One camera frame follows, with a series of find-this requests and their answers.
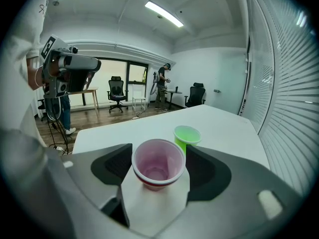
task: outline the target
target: small white table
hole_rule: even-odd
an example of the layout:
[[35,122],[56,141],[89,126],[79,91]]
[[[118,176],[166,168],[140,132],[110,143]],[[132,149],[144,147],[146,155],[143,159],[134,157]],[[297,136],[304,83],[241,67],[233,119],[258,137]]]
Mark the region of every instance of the small white table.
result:
[[146,109],[146,98],[145,98],[145,91],[144,91],[144,85],[132,85],[132,101],[133,105],[132,108],[136,112],[136,101],[141,101],[141,109]]
[[[247,158],[269,169],[264,148],[251,122],[207,105],[81,130],[73,154],[123,143],[132,143],[135,149],[153,138],[174,141],[173,130],[178,125],[192,126],[200,131],[202,141],[198,146]],[[152,192],[142,186],[131,167],[122,183],[130,229],[146,236],[156,235],[185,208],[188,191],[187,170],[174,184]]]

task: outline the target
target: jeans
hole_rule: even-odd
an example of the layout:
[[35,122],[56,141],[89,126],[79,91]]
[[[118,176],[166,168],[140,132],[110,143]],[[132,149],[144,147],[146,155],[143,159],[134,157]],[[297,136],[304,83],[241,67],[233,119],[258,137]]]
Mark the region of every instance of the jeans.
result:
[[71,115],[70,115],[70,100],[68,96],[60,97],[61,102],[61,117],[60,120],[66,130],[70,130],[71,125]]
[[165,109],[165,87],[158,85],[158,94],[156,96],[155,107]]

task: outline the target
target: pink plastic cup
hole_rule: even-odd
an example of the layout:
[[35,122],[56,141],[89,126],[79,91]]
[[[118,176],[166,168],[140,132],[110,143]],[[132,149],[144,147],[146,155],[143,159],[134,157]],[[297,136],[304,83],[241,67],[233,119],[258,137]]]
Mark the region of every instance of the pink plastic cup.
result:
[[132,155],[136,176],[153,191],[175,182],[183,174],[185,163],[183,150],[175,143],[163,139],[143,142]]

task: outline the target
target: white shirt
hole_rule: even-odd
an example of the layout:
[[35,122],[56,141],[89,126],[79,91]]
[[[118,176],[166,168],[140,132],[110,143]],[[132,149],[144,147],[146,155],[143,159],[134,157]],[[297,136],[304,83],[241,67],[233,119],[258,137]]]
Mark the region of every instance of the white shirt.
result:
[[44,144],[36,128],[27,81],[27,58],[39,56],[47,0],[28,0],[14,19],[0,51],[0,126],[20,129]]

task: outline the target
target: ceiling light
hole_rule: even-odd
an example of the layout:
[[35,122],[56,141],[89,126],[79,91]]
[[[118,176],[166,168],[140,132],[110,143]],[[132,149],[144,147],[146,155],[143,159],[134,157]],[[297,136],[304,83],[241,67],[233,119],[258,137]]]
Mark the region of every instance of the ceiling light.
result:
[[300,14],[299,14],[299,18],[297,20],[297,25],[300,25],[301,21],[303,20],[303,17],[304,17],[304,12],[302,11]]
[[174,23],[176,26],[181,27],[184,26],[177,18],[175,18],[172,14],[168,11],[164,10],[163,8],[159,7],[155,3],[148,1],[145,7],[157,12],[158,14],[162,15],[164,18],[167,18],[170,22]]
[[305,25],[305,23],[306,23],[306,19],[307,19],[307,16],[304,16],[303,17],[303,20],[301,21],[301,23],[300,23],[300,27],[303,27],[304,25]]

